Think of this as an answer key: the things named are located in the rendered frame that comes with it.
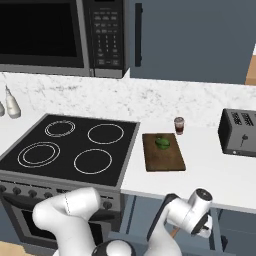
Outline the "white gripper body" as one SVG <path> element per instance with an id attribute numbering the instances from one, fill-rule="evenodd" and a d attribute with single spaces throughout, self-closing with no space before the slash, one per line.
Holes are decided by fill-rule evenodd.
<path id="1" fill-rule="evenodd" d="M 212 232 L 213 220 L 210 215 L 207 216 L 207 221 L 200 229 L 198 235 L 203 238 L 209 238 Z"/>

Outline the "brown wooden cutting board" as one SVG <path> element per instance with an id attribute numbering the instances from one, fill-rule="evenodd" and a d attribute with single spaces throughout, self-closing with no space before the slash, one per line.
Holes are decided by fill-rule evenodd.
<path id="1" fill-rule="evenodd" d="M 156 146 L 155 138 L 157 135 L 163 136 L 170 141 L 168 149 L 163 150 Z M 174 133 L 147 133 L 142 135 L 142 141 L 147 172 L 186 170 L 185 162 Z"/>

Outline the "green avocado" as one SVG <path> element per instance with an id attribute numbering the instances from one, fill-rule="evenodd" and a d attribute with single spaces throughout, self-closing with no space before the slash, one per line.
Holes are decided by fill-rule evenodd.
<path id="1" fill-rule="evenodd" d="M 159 149 L 168 149 L 170 147 L 170 141 L 163 136 L 157 135 L 155 138 L 155 144 Z"/>

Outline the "blue-grey base cupboard door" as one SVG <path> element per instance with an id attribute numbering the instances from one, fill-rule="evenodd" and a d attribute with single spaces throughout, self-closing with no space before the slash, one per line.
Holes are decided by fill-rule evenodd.
<path id="1" fill-rule="evenodd" d="M 145 238 L 162 200 L 127 195 L 120 232 Z"/>
<path id="2" fill-rule="evenodd" d="M 219 256 L 256 256 L 256 214 L 212 208 L 210 249 Z"/>

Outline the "dark grey toaster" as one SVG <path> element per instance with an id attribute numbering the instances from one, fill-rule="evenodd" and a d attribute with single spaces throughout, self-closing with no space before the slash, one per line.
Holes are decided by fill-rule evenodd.
<path id="1" fill-rule="evenodd" d="M 224 108 L 218 136 L 224 154 L 256 158 L 256 111 Z"/>

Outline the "glass of dark drink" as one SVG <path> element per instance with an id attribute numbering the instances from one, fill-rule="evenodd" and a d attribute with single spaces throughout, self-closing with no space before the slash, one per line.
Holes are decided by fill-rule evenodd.
<path id="1" fill-rule="evenodd" d="M 176 117 L 174 119 L 174 126 L 177 135 L 182 135 L 184 131 L 185 120 L 183 117 Z"/>

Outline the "black glass hob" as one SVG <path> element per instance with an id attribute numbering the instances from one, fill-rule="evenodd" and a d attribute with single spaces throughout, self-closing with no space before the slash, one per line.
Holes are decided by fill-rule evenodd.
<path id="1" fill-rule="evenodd" d="M 71 186 L 117 187 L 139 124 L 47 114 L 0 159 L 0 170 Z"/>

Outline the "tan wooden panel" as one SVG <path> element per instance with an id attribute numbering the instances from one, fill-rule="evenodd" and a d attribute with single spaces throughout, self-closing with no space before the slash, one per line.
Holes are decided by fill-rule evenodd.
<path id="1" fill-rule="evenodd" d="M 248 72 L 246 75 L 245 84 L 256 86 L 256 55 L 253 55 L 251 58 Z"/>

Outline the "grey oven front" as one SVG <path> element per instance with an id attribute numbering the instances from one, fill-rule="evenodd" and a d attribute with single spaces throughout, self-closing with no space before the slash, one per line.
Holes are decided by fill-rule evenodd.
<path id="1" fill-rule="evenodd" d="M 53 196 L 57 196 L 78 188 L 87 187 L 87 184 L 59 184 L 52 183 L 50 180 L 25 179 L 18 176 L 4 175 L 0 172 L 0 185 L 6 187 L 5 192 L 0 192 L 0 202 L 3 204 L 25 251 L 38 256 L 51 256 L 57 249 L 54 235 L 48 231 L 42 231 L 35 226 L 32 221 L 33 210 L 25 210 L 12 206 L 9 203 L 4 202 L 1 199 L 1 195 L 13 194 L 13 188 L 18 187 L 21 189 L 19 195 L 30 197 L 28 191 L 34 190 L 37 192 L 37 195 L 34 198 L 43 201 L 45 200 L 44 194 L 46 192 L 50 192 Z M 113 214 L 114 218 L 107 221 L 89 220 L 89 225 L 96 245 L 105 242 L 111 231 L 119 230 L 124 208 L 124 198 L 118 190 L 98 188 L 98 193 L 101 197 L 101 206 L 99 210 L 104 210 L 105 212 Z M 108 210 L 104 209 L 104 201 L 110 201 L 112 207 Z"/>

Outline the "white bottle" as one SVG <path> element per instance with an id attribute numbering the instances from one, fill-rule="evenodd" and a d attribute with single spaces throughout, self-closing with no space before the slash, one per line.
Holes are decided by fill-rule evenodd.
<path id="1" fill-rule="evenodd" d="M 15 97 L 12 95 L 8 87 L 5 87 L 5 92 L 6 92 L 6 107 L 7 107 L 8 115 L 12 119 L 19 118 L 21 116 L 21 109 Z"/>

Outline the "black and silver microwave oven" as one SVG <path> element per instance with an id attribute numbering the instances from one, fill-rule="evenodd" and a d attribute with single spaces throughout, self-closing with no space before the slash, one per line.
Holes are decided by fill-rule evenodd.
<path id="1" fill-rule="evenodd" d="M 122 78 L 124 0 L 0 0 L 0 71 Z"/>

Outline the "blue-grey wall cupboard door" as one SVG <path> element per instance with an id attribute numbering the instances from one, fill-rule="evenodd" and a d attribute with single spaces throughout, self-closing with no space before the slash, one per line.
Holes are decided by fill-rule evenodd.
<path id="1" fill-rule="evenodd" d="M 140 67 L 135 4 L 142 3 Z M 256 46 L 256 0 L 129 0 L 133 78 L 243 84 Z"/>

